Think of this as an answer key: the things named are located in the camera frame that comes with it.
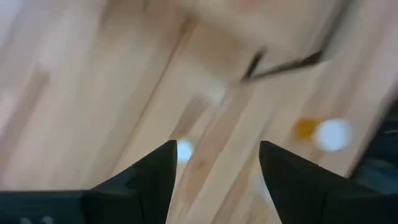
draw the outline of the wooden floor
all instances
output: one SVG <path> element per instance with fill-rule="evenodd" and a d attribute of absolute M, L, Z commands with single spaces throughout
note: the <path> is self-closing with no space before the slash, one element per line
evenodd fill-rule
<path fill-rule="evenodd" d="M 170 1 L 49 2 L 0 30 L 2 189 L 90 188 L 188 138 L 167 223 L 277 223 L 259 142 L 348 175 L 394 94 L 394 0 L 362 1 L 330 60 L 246 84 L 258 49 Z M 262 67 L 287 59 L 270 51 Z M 352 144 L 325 154 L 296 140 L 304 117 L 347 119 Z"/>

